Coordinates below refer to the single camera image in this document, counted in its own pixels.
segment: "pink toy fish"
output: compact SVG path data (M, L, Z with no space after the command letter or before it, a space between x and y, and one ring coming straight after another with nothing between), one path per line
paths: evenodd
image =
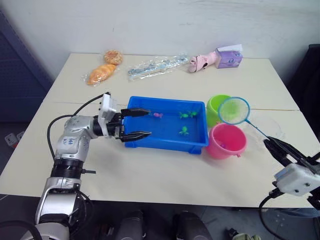
M164 115L163 113L157 113L157 112L153 113L153 116L160 119L162 118L163 115Z

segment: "table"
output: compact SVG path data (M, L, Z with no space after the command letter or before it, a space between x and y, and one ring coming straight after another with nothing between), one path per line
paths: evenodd
M41 195L53 166L46 141L47 126L53 118L73 113L80 106L78 103L42 103L0 176L1 194ZM98 104L89 104L81 114L93 116L98 107ZM313 155L319 150L320 144L300 111L253 110L253 114L274 119L285 133L284 140L302 153ZM65 120L60 120L51 129L53 146L63 132L64 123ZM193 155L153 148L125 148L120 141L103 137L90 142L84 167L96 170L96 174L81 177L81 190L92 200L229 207L257 207L274 188L273 175L283 168L267 150L248 149L240 158L214 161L205 150L202 155ZM288 194L266 205L310 207L306 197Z
M72 53L44 101L85 103L110 91L118 104L131 96L202 101L227 94L245 98L253 109L299 110L268 59L244 58L236 68L209 66L195 73L175 70L163 75L129 82L128 69L152 56L125 55L115 74L97 87L87 86L82 76L103 64L100 54Z

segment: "croissant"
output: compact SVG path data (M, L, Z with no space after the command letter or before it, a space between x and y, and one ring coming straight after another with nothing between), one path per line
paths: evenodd
M116 66L113 64L104 64L94 69L87 81L88 85L98 84L109 78L115 71Z
M119 51L111 50L104 54L104 60L107 64L119 65L122 63L123 57Z

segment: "white wall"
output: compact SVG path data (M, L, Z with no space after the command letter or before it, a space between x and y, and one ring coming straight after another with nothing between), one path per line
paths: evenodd
M2 0L3 11L54 79L70 52L205 54L243 44L287 81L320 42L319 0Z

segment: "pink toy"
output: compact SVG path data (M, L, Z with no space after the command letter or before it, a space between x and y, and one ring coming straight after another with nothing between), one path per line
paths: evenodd
M207 66L215 63L218 56L216 52L210 52L208 55L193 56L190 59L190 66L188 68L190 73L195 73Z
M153 114L153 116L155 116L156 118L162 118L162 116L163 116L164 114L163 113L157 113L157 112L155 112L154 114Z
M240 157L246 146L247 138L240 128L220 123L211 129L206 150L214 159L226 159L230 156Z

